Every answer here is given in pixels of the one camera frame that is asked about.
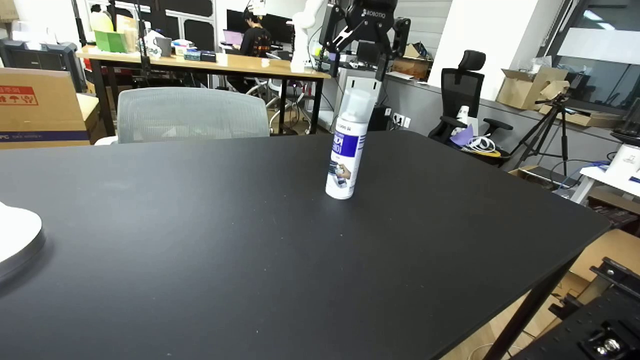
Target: black t-shirt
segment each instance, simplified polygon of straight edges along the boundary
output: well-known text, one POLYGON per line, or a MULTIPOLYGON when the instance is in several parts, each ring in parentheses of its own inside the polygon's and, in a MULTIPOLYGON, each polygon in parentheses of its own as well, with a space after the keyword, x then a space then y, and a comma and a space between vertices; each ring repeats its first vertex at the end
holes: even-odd
POLYGON ((265 58, 271 51, 271 33, 264 28, 251 28, 244 33, 240 55, 265 58))

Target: gray mesh chair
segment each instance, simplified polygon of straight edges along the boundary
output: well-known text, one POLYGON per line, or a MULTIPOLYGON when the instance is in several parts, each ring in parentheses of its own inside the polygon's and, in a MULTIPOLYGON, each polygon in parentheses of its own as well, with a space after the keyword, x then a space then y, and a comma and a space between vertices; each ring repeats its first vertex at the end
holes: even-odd
POLYGON ((100 139, 96 145, 269 136, 268 121, 264 101, 245 94, 204 88, 127 90, 118 98, 117 139, 100 139))

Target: spray can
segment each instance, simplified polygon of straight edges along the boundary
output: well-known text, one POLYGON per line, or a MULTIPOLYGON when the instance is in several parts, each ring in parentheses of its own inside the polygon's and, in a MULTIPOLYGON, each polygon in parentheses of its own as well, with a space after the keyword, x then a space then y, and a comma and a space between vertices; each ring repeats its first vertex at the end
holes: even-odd
POLYGON ((335 124, 335 135, 326 178, 326 193, 334 199, 348 199, 356 185, 360 158, 375 99, 362 90, 349 89, 335 124))

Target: laptop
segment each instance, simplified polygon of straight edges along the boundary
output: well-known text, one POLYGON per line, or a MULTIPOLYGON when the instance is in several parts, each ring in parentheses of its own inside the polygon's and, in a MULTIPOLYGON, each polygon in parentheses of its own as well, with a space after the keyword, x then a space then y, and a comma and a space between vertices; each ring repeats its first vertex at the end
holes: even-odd
POLYGON ((227 45, 242 45, 244 34, 235 31, 223 30, 225 35, 225 43, 227 45))

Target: desk leg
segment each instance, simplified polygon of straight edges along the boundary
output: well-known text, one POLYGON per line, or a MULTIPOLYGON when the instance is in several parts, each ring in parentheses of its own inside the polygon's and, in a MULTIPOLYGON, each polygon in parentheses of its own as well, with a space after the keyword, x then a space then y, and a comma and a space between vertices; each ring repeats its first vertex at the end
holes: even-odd
POLYGON ((102 62, 100 60, 91 60, 91 69, 93 70, 93 84, 95 85, 95 94, 100 101, 100 116, 104 123, 104 129, 107 136, 115 136, 116 130, 113 126, 113 117, 111 117, 111 109, 109 108, 109 98, 107 97, 107 89, 102 81, 102 62))
POLYGON ((316 83, 316 94, 314 97, 314 112, 311 114, 311 129, 309 134, 315 134, 318 129, 318 116, 320 114, 320 104, 322 103, 322 87, 324 80, 320 79, 316 83))
POLYGON ((287 108, 287 80, 282 79, 280 89, 280 121, 278 121, 278 134, 284 134, 284 116, 287 108))
POLYGON ((595 182, 596 181, 594 179, 585 177, 585 179, 580 183, 580 186, 578 186, 578 189, 575 191, 575 193, 573 193, 571 201, 575 202, 576 204, 580 204, 584 200, 584 198, 589 195, 589 192, 591 191, 591 188, 593 187, 593 184, 595 182))
POLYGON ((571 259, 529 292, 483 360, 501 360, 578 257, 571 259))
POLYGON ((111 95, 113 95, 113 106, 118 111, 118 82, 116 81, 116 73, 113 67, 107 67, 107 79, 109 80, 109 86, 111 87, 111 95))

